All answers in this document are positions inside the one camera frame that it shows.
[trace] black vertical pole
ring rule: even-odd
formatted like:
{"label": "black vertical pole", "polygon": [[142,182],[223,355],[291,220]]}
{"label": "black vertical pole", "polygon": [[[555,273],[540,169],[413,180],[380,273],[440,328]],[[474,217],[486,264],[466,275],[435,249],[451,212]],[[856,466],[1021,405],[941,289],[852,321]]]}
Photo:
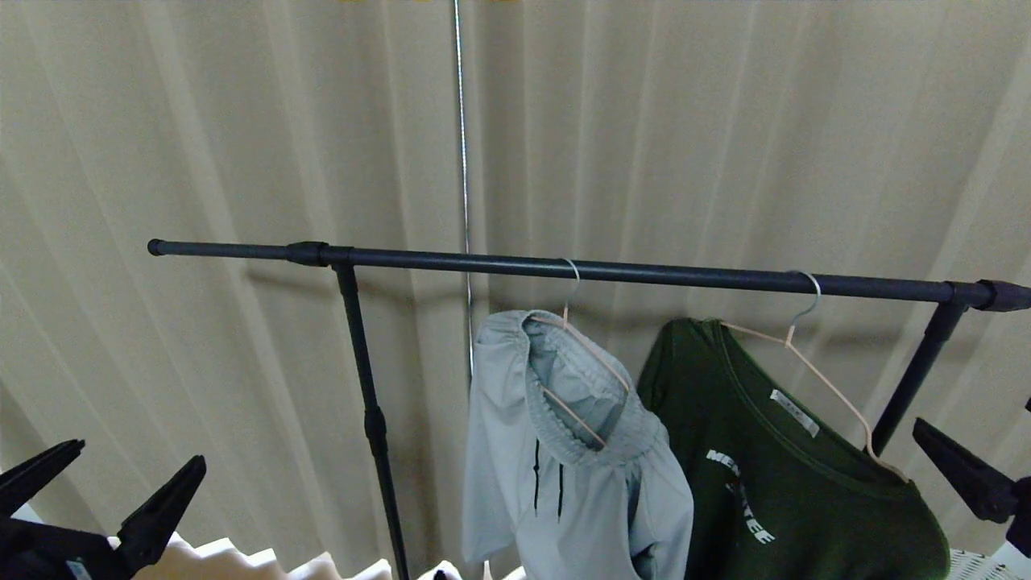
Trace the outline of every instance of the black vertical pole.
{"label": "black vertical pole", "polygon": [[404,556],[404,538],[401,535],[401,516],[397,510],[394,494],[394,478],[390,473],[390,458],[387,456],[387,419],[376,403],[376,387],[372,382],[372,364],[369,362],[369,346],[365,342],[365,327],[362,325],[362,306],[358,301],[358,279],[355,266],[333,264],[336,279],[340,284],[340,295],[347,311],[347,327],[351,330],[351,344],[355,349],[355,364],[358,367],[358,382],[362,387],[365,404],[365,437],[376,463],[379,492],[383,494],[384,509],[387,511],[387,527],[394,547],[394,560],[401,580],[409,580],[408,562]]}
{"label": "black vertical pole", "polygon": [[902,375],[899,386],[895,388],[895,395],[892,396],[888,407],[882,413],[877,427],[873,429],[873,452],[877,455],[885,450],[888,441],[892,439],[892,434],[895,433],[895,429],[902,421],[902,416],[909,409],[909,404],[917,397],[917,391],[920,390],[921,384],[924,383],[924,379],[931,371],[931,366],[934,365],[938,353],[941,352],[941,347],[953,336],[953,331],[956,330],[956,326],[959,325],[960,318],[967,311],[967,308],[965,305],[942,303],[935,309],[934,316],[931,317],[931,321],[927,323],[927,329],[924,331],[924,339],[917,347],[917,352],[913,353],[909,367]]}

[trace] clothes rack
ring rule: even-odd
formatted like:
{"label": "clothes rack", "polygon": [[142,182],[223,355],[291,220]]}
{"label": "clothes rack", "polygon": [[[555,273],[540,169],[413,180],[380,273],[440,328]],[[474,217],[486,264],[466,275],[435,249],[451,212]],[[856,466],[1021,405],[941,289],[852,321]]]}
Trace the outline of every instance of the clothes rack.
{"label": "clothes rack", "polygon": [[[400,577],[409,579],[401,534],[401,519],[394,492],[387,450],[387,421],[376,402],[372,366],[365,340],[355,266],[448,270],[540,277],[574,276],[561,258],[527,258],[440,251],[370,249],[330,245],[322,241],[299,241],[288,245],[245,243],[204,243],[152,239],[147,249],[155,255],[209,255],[281,260],[306,266],[331,266],[336,272],[340,295],[347,313],[359,384],[365,405],[365,435],[369,440],[387,512],[394,558]],[[780,271],[703,268],[658,264],[576,261],[583,279],[632,281],[669,285],[694,285],[761,289],[768,293],[813,294],[810,279],[802,274]],[[1031,308],[1031,287],[992,279],[967,281],[925,281],[885,277],[814,274],[824,295],[891,301],[936,303],[924,331],[924,338],[909,366],[882,413],[873,431],[873,451],[884,451],[896,428],[912,403],[917,391],[934,365],[938,353],[970,308],[989,312],[1009,312]]]}

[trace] metal hook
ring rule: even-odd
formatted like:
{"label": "metal hook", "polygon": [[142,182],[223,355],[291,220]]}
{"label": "metal hook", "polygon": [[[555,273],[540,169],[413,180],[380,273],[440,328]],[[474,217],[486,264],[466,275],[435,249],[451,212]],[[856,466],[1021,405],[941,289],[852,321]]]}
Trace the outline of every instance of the metal hook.
{"label": "metal hook", "polygon": [[573,268],[573,273],[576,274],[576,284],[573,285],[572,293],[570,293],[569,296],[566,297],[566,305],[562,308],[562,328],[566,329],[569,326],[569,303],[571,303],[573,298],[576,297],[576,292],[577,289],[579,289],[580,277],[579,277],[579,269],[576,267],[576,264],[574,264],[573,261],[570,260],[569,258],[562,258],[562,259],[569,262],[569,265],[572,266]]}
{"label": "metal hook", "polygon": [[784,345],[785,347],[788,347],[789,345],[791,345],[791,339],[795,336],[795,327],[798,325],[798,319],[800,319],[803,316],[809,314],[810,312],[817,310],[817,307],[820,305],[820,299],[823,298],[823,296],[824,296],[823,289],[820,287],[820,281],[817,280],[817,277],[814,275],[812,275],[811,273],[809,273],[807,271],[802,271],[802,270],[797,270],[797,269],[788,270],[788,271],[790,271],[792,273],[800,273],[800,274],[804,275],[805,277],[808,277],[809,280],[812,281],[813,287],[817,288],[817,299],[814,301],[812,301],[812,305],[810,305],[809,308],[807,308],[804,311],[796,314],[795,318],[791,319],[791,326],[788,328],[788,338],[785,340],[785,345]]}

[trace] green shirt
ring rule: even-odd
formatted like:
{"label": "green shirt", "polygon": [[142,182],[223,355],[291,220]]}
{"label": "green shirt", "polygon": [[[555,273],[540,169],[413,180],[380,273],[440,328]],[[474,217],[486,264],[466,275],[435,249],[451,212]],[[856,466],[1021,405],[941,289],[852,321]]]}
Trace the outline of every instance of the green shirt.
{"label": "green shirt", "polygon": [[674,320],[638,384],[695,499],[686,578],[939,580],[917,487],[785,394],[719,320]]}

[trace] clothes hanger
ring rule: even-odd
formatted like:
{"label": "clothes hanger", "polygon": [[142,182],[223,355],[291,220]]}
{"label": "clothes hanger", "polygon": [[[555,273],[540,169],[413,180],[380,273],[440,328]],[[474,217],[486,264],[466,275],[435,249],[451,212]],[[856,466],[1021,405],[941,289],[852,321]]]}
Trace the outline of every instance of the clothes hanger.
{"label": "clothes hanger", "polygon": [[809,371],[811,371],[812,374],[817,376],[818,379],[820,379],[825,385],[827,385],[827,387],[830,388],[830,390],[835,396],[837,396],[839,400],[841,400],[841,403],[843,403],[845,407],[849,408],[849,411],[852,411],[852,414],[855,415],[856,418],[859,419],[859,422],[863,424],[863,432],[866,434],[866,453],[870,456],[870,458],[873,459],[873,462],[876,463],[882,468],[885,468],[888,471],[897,475],[899,478],[902,479],[902,481],[908,483],[909,478],[907,478],[905,474],[903,474],[901,471],[895,468],[895,466],[892,466],[887,462],[883,460],[880,457],[877,456],[876,453],[873,452],[873,431],[870,429],[870,423],[868,423],[866,421],[866,418],[863,417],[863,414],[860,413],[859,410],[856,409],[856,406],[854,406],[852,402],[849,401],[849,398],[844,397],[844,395],[842,395],[841,391],[838,390],[838,388],[835,387],[833,383],[831,383],[830,379],[828,379],[823,373],[821,373],[820,370],[818,370],[814,365],[809,363],[809,360],[805,359],[805,355],[803,355],[801,351],[799,351],[795,347],[794,343],[792,343],[792,339],[795,337],[795,328],[798,325],[798,319],[817,310],[817,306],[820,305],[820,299],[823,298],[823,289],[820,287],[820,281],[818,281],[816,276],[813,276],[811,273],[799,270],[790,270],[790,271],[794,273],[800,273],[808,277],[809,280],[812,281],[812,285],[817,288],[817,299],[812,301],[812,305],[810,305],[809,308],[796,314],[795,317],[791,319],[791,326],[788,328],[787,338],[777,339],[776,337],[770,337],[769,335],[764,335],[762,333],[758,333],[750,329],[744,329],[742,327],[737,327],[736,325],[731,325],[729,322],[724,322],[722,320],[720,321],[720,323],[726,327],[727,329],[781,345],[784,348],[794,353],[795,356],[797,356],[805,365],[805,367],[808,368]]}
{"label": "clothes hanger", "polygon": [[[623,376],[620,375],[616,371],[616,369],[613,369],[612,366],[608,364],[607,361],[605,361],[605,357],[602,355],[602,353],[598,351],[598,348],[595,347],[591,343],[591,341],[587,339],[587,337],[580,335],[579,332],[573,329],[572,327],[569,327],[569,303],[572,301],[573,297],[576,296],[581,280],[579,276],[579,268],[576,267],[576,264],[574,264],[573,261],[570,260],[569,258],[562,258],[562,259],[569,262],[569,265],[573,268],[573,273],[576,274],[576,282],[573,285],[572,292],[566,298],[565,306],[562,308],[562,322],[560,323],[558,321],[552,320],[550,318],[544,318],[542,316],[531,316],[530,320],[533,320],[534,322],[541,322],[543,325],[550,325],[552,327],[557,327],[572,335],[573,338],[576,339],[577,342],[579,342],[579,344],[584,345],[584,348],[586,348],[591,354],[593,354],[595,359],[597,359],[605,367],[605,369],[607,369],[609,373],[611,373],[612,376],[616,377],[618,381],[620,381],[620,384],[622,384],[623,388],[629,394],[631,390],[633,390],[630,387],[630,383],[628,383],[627,380],[624,379]],[[570,417],[575,419],[576,422],[579,423],[581,428],[587,430],[587,433],[591,434],[591,437],[593,437],[599,444],[601,444],[602,448],[605,447],[606,445],[605,440],[603,440],[601,436],[596,434],[594,430],[588,427],[587,422],[585,422],[584,419],[580,419],[579,415],[574,413],[572,409],[569,409],[569,406],[567,406],[565,402],[560,400],[554,393],[552,393],[551,389],[548,389],[544,385],[541,385],[540,388],[544,391],[544,395],[550,397],[552,401],[558,404],[559,407],[561,407],[566,413],[568,413]]]}

